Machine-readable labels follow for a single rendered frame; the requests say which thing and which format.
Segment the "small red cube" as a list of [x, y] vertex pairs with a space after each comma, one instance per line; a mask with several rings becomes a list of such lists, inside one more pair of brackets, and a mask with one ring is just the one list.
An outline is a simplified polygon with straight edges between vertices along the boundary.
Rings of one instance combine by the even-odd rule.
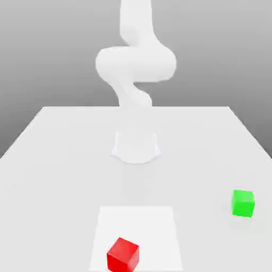
[[107, 252], [107, 268], [111, 272], [133, 272], [139, 259], [140, 247], [119, 237]]

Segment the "small green cube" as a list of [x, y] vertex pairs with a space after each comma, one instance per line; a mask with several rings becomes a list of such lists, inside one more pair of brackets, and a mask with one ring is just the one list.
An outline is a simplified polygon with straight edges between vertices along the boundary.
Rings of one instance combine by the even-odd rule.
[[252, 217], [255, 207], [255, 198], [252, 191], [233, 190], [232, 194], [232, 215]]

